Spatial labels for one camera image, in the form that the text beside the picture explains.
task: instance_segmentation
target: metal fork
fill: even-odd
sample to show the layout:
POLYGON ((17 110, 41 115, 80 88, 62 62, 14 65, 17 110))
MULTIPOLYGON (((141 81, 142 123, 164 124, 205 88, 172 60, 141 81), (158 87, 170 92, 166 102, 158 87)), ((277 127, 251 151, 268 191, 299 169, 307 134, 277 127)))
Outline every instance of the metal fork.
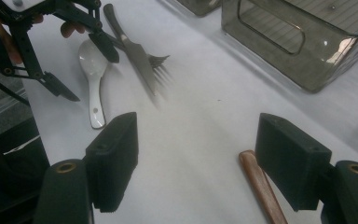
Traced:
MULTIPOLYGON (((124 48, 123 44, 121 44, 120 41, 118 41, 116 38, 112 37, 109 34, 106 34, 106 35, 109 37, 109 39, 112 41, 112 43, 115 47, 125 51, 125 48, 124 48)), ((154 56, 151 54, 147 54, 147 59, 149 60, 149 63, 152 66, 152 68, 160 67, 168 57, 170 57, 170 55, 158 57, 158 56, 154 56)))

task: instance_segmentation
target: wooden handle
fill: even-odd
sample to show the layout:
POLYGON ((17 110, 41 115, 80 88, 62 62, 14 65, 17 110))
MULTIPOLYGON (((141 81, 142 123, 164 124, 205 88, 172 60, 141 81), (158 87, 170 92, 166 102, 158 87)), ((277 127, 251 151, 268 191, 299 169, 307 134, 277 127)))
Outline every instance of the wooden handle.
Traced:
POLYGON ((255 153, 252 150, 243 151, 240 153, 240 160, 242 168, 247 174, 255 195, 263 206, 270 223, 287 224, 266 174, 257 164, 255 153))

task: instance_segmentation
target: spoon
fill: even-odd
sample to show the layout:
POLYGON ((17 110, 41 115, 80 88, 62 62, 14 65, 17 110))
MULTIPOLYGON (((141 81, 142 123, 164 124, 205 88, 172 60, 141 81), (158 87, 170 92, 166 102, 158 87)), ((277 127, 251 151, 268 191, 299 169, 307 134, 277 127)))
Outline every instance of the spoon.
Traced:
POLYGON ((105 125, 100 99, 100 82, 109 62, 91 40, 84 41, 79 48, 80 65, 89 82, 89 120, 93 129, 105 125))

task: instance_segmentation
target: white tabletop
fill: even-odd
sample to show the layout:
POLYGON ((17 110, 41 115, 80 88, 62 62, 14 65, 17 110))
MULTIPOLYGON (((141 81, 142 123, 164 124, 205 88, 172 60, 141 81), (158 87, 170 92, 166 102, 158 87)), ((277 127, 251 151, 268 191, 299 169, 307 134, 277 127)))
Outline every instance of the white tabletop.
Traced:
MULTIPOLYGON (((156 72, 157 95, 122 51, 101 86, 106 120, 138 114, 139 164, 114 214, 95 223, 265 223, 239 164, 255 148, 259 114, 293 122, 333 151, 331 163, 358 161, 358 64, 321 92, 299 89, 222 31, 221 10, 197 18, 174 0, 110 0, 128 37, 154 55, 171 55, 156 72)), ((104 30, 112 34, 103 14, 104 30)), ((50 163, 81 159, 97 136, 90 126, 88 82, 77 51, 87 35, 60 35, 46 16, 29 32, 44 70, 79 98, 55 97, 24 80, 50 163)), ((320 223, 293 212, 273 187, 289 223, 320 223)))

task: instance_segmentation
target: plastic container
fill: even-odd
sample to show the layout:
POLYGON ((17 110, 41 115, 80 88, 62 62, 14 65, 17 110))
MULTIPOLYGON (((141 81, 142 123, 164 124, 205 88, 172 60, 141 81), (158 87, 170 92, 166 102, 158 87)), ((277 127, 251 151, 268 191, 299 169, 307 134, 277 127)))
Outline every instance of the plastic container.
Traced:
POLYGON ((177 0, 180 4, 193 12, 196 16, 203 17, 222 5, 221 0, 177 0))
POLYGON ((224 0, 222 28, 306 91, 358 62, 358 0, 224 0))

